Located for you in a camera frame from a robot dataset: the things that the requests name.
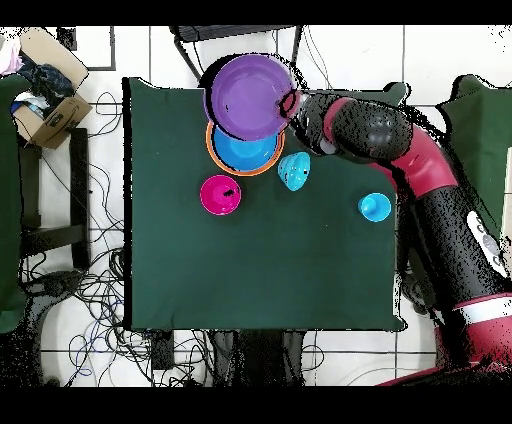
magenta cup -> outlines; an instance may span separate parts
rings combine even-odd
[[[242,191],[237,182],[227,175],[208,178],[199,191],[201,204],[214,215],[227,215],[240,204]]]

orange bowl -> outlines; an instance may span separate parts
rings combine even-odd
[[[208,126],[206,127],[206,148],[208,149],[208,153],[210,154],[211,158],[215,162],[215,164],[222,169],[223,171],[226,171],[229,174],[236,175],[238,177],[253,177],[255,175],[259,175],[275,165],[275,163],[279,160],[279,157],[281,156],[281,153],[284,149],[284,131],[281,131],[279,135],[277,136],[277,147],[274,151],[274,154],[271,156],[271,158],[268,160],[265,165],[261,166],[258,169],[254,169],[252,171],[238,171],[236,169],[233,169],[229,166],[227,166],[222,160],[217,156],[215,153],[215,150],[213,148],[213,141],[212,141],[212,132],[213,132],[213,122],[209,121]]]

teal toy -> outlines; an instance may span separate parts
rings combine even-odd
[[[306,152],[285,156],[279,162],[277,173],[291,191],[300,189],[308,179],[311,159]]]
[[[391,213],[391,202],[382,193],[371,193],[363,197],[357,206],[363,216],[372,222],[384,221]]]

chair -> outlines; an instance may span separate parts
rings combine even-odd
[[[293,43],[293,52],[291,64],[297,63],[297,54],[299,51],[300,38],[304,25],[203,25],[203,26],[169,26],[174,35],[174,45],[187,63],[188,67],[196,77],[197,81],[201,79],[201,74],[190,60],[190,57],[182,43],[195,43],[204,40],[213,40],[216,38],[232,37],[235,35],[253,34],[256,32],[273,31],[295,26],[295,39]]]

box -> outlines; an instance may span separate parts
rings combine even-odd
[[[36,64],[54,66],[76,89],[87,78],[85,65],[43,28],[29,28],[20,35],[21,50]],[[45,120],[27,106],[21,106],[14,116],[18,133],[27,141],[49,149],[58,148],[91,111],[92,107],[78,94],[66,97]]]

